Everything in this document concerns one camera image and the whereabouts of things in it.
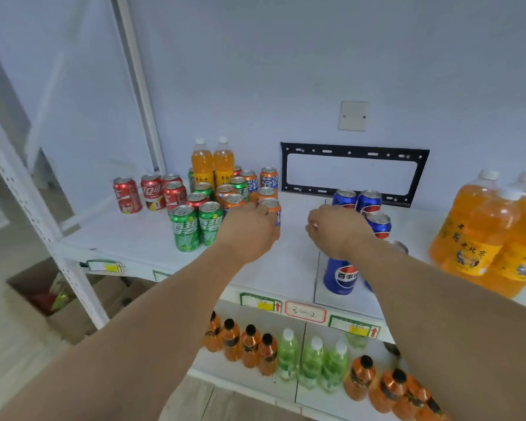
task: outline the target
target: sprite can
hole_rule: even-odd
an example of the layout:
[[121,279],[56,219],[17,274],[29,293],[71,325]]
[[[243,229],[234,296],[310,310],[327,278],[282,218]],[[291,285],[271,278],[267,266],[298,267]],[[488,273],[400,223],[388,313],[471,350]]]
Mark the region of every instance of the sprite can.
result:
[[232,177],[230,179],[230,184],[234,186],[234,189],[236,190],[236,192],[238,192],[239,195],[243,196],[245,202],[249,202],[250,192],[247,187],[247,182],[243,177]]
[[189,193],[195,189],[195,175],[193,174],[193,167],[189,169]]
[[179,251],[189,253],[199,246],[198,219],[195,208],[178,205],[169,214],[173,223],[175,246]]
[[198,222],[201,225],[201,240],[206,246],[214,243],[223,218],[224,210],[217,202],[205,202],[199,208]]
[[214,189],[212,189],[212,186],[210,183],[207,182],[201,182],[197,183],[194,186],[195,190],[193,192],[199,192],[200,194],[205,194],[206,197],[209,199],[209,201],[214,201]]

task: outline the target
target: plastic bottle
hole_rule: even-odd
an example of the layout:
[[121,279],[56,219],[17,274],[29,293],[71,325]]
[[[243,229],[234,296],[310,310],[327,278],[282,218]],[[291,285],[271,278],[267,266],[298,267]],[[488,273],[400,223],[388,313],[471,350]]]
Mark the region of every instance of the plastic bottle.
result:
[[368,394],[374,409],[386,414],[406,392],[407,375],[401,369],[394,369],[384,372],[379,381],[372,382]]
[[352,400],[362,400],[368,394],[368,387],[376,376],[376,368],[372,358],[368,355],[356,358],[353,361],[351,370],[345,376],[343,386]]
[[224,321],[222,331],[224,357],[230,362],[235,362],[242,357],[242,344],[239,342],[239,326],[233,319]]
[[497,194],[498,176],[497,171],[481,170],[477,179],[460,188],[446,220],[429,249],[431,259],[437,265],[441,265],[456,248],[470,213]]
[[234,177],[234,153],[228,145],[228,139],[221,137],[218,139],[217,149],[214,151],[214,169],[217,178],[217,186],[230,183]]
[[322,368],[323,341],[319,337],[312,337],[310,345],[304,346],[302,350],[298,382],[309,390],[313,389],[317,385]]
[[442,268],[482,285],[482,275],[503,247],[509,229],[520,218],[518,200],[525,194],[521,189],[504,186],[497,196],[485,201],[470,214],[454,254]]
[[255,368],[259,362],[259,343],[261,334],[254,325],[247,325],[242,333],[242,361],[246,368]]
[[413,421],[430,398],[431,392],[413,375],[407,375],[407,393],[397,401],[392,411],[402,421]]
[[193,177],[196,183],[206,182],[210,183],[213,189],[214,186],[214,164],[212,162],[212,153],[206,146],[204,139],[195,139],[195,147],[191,155],[191,163],[193,164]]
[[485,288],[512,298],[526,286],[526,207],[482,278]]
[[285,381],[296,378],[298,371],[298,341],[292,329],[283,331],[279,341],[279,377]]
[[222,330],[220,329],[220,316],[212,311],[209,327],[206,329],[203,344],[208,351],[216,352],[222,350]]
[[432,397],[415,416],[415,421],[444,421],[449,419],[450,417],[444,413]]
[[343,382],[345,371],[347,371],[347,344],[337,341],[335,347],[329,350],[323,359],[321,370],[321,388],[328,393],[333,393]]
[[271,376],[276,371],[279,362],[277,347],[276,339],[271,334],[263,334],[261,344],[259,344],[259,364],[257,365],[261,375]]

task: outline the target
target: green bottle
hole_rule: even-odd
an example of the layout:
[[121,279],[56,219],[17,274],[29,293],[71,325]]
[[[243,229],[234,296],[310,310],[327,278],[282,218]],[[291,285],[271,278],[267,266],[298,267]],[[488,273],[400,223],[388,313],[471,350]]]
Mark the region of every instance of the green bottle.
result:
[[283,331],[279,341],[279,366],[277,372],[279,377],[285,381],[296,378],[298,368],[298,341],[292,329]]
[[300,362],[298,382],[307,389],[317,385],[323,367],[323,341],[319,337],[312,337],[310,346],[304,346]]
[[347,371],[347,344],[337,341],[335,348],[329,350],[324,357],[321,371],[321,387],[328,393],[333,393],[343,382]]

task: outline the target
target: price tag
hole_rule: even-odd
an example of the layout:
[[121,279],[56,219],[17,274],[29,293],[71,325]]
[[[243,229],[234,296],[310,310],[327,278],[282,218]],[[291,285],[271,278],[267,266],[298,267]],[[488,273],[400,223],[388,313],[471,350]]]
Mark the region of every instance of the price tag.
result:
[[239,304],[242,306],[257,307],[260,310],[275,311],[281,313],[283,302],[261,295],[243,292],[239,295]]
[[284,303],[284,312],[287,316],[309,320],[315,323],[325,322],[328,315],[328,312],[321,307],[298,303],[296,301],[287,301]]
[[91,272],[124,273],[125,271],[123,263],[113,260],[88,260],[86,264]]
[[156,282],[161,282],[168,276],[171,276],[169,273],[160,272],[159,270],[152,270],[152,273],[154,274],[154,280]]
[[357,320],[342,318],[335,315],[331,315],[328,326],[371,339],[378,338],[381,329],[378,325],[359,322]]

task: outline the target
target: large orange soda bottle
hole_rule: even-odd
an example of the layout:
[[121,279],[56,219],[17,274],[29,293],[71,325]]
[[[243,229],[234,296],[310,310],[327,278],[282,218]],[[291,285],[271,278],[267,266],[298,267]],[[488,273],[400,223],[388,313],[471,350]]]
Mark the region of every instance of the large orange soda bottle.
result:
[[193,164],[193,177],[196,183],[210,183],[212,189],[214,186],[214,164],[212,162],[212,153],[206,146],[204,139],[195,139],[195,147],[191,155]]
[[259,372],[261,375],[271,376],[276,371],[276,366],[279,363],[277,357],[278,343],[276,339],[269,333],[263,334],[261,344],[259,345]]
[[503,247],[510,228],[520,218],[518,200],[525,191],[504,186],[497,196],[485,201],[470,214],[454,254],[442,269],[476,285]]
[[370,386],[370,403],[378,412],[387,414],[407,392],[407,375],[401,369],[384,372],[379,381]]
[[222,350],[222,330],[220,329],[220,316],[213,310],[209,327],[206,329],[203,344],[207,350],[216,352]]
[[246,368],[255,368],[259,362],[261,334],[254,325],[247,325],[242,333],[242,361]]
[[415,416],[415,421],[443,421],[450,420],[444,411],[440,408],[438,403],[431,397],[427,404]]
[[441,265],[456,248],[470,213],[497,194],[498,176],[497,171],[481,170],[477,179],[460,188],[446,220],[429,249],[431,259],[437,265]]
[[234,153],[228,145],[228,139],[221,137],[218,139],[217,149],[214,151],[214,169],[217,178],[217,186],[230,183],[234,177]]
[[512,298],[526,285],[526,207],[508,234],[503,248],[483,276],[483,286]]
[[239,326],[233,319],[224,321],[222,331],[224,357],[230,362],[235,362],[242,357],[242,344],[239,342]]
[[343,387],[345,387],[347,396],[357,402],[364,399],[368,394],[368,387],[375,376],[376,368],[370,356],[363,355],[360,358],[356,358],[343,381]]
[[407,375],[407,393],[398,400],[392,411],[402,421],[413,421],[430,398],[430,391],[424,388],[413,375]]

